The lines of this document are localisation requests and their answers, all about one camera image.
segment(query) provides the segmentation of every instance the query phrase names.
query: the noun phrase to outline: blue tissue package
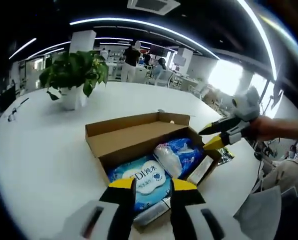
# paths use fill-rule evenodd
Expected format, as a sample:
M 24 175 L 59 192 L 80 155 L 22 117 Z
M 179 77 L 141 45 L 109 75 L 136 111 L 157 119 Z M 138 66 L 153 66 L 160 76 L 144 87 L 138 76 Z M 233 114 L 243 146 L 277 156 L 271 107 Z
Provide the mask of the blue tissue package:
M 173 178 L 183 178 L 202 159 L 197 147 L 190 148 L 189 138 L 179 138 L 154 149 L 154 157 Z
M 144 156 L 110 170 L 110 182 L 136 178 L 135 212 L 141 212 L 158 203 L 170 192 L 170 176 L 152 155 Z

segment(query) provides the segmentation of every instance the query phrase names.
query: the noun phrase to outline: ceiling air conditioner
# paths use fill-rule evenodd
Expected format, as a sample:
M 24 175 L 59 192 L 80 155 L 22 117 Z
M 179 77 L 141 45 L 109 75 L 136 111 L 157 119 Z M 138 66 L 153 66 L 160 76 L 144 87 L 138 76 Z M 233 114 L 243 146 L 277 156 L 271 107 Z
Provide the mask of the ceiling air conditioner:
M 180 3 L 174 0 L 128 0 L 129 9 L 137 9 L 154 14 L 165 15 Z

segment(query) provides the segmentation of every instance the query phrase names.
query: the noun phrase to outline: green leaves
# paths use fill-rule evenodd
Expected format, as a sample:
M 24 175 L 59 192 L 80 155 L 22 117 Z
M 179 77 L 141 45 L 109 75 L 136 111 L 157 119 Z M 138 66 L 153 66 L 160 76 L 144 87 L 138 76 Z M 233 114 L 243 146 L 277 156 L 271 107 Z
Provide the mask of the green leaves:
M 47 91 L 47 94 L 49 94 L 49 96 L 50 96 L 50 98 L 51 98 L 52 101 L 54 101 L 54 100 L 58 100 L 58 99 L 59 99 L 58 96 L 56 96 L 56 95 L 50 93 L 49 91 Z
M 56 90 L 71 89 L 84 84 L 83 92 L 89 97 L 96 83 L 107 83 L 108 70 L 105 59 L 93 50 L 77 51 L 76 53 L 65 52 L 43 71 L 39 79 L 43 87 L 52 87 Z M 47 93 L 52 100 L 58 99 L 49 91 Z

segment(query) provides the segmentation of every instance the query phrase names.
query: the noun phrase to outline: round white table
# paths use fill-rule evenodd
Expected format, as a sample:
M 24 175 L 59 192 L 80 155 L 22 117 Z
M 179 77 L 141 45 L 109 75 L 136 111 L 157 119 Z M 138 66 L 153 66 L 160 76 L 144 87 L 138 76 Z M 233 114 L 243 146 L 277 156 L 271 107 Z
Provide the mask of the round white table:
M 13 220 L 33 240 L 53 237 L 66 217 L 99 199 L 106 188 L 85 141 L 86 124 L 163 109 L 191 115 L 190 126 L 199 131 L 220 118 L 190 93 L 152 85 L 100 85 L 85 108 L 69 112 L 45 92 L 19 97 L 0 118 L 0 193 Z M 16 120 L 8 122 L 12 108 L 27 97 Z M 233 216 L 254 186 L 260 162 L 244 139 L 229 150 L 235 158 L 217 167 L 199 190 L 207 202 Z M 141 239 L 172 236 L 167 221 L 142 233 Z

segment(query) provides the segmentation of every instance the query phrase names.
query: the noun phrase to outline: human hand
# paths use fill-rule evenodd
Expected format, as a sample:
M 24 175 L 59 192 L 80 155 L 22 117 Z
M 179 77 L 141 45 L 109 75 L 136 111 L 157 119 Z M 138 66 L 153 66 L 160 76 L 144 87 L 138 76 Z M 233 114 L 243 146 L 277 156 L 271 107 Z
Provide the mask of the human hand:
M 248 135 L 261 141 L 275 139 L 277 137 L 276 122 L 267 116 L 259 116 L 251 122 Z

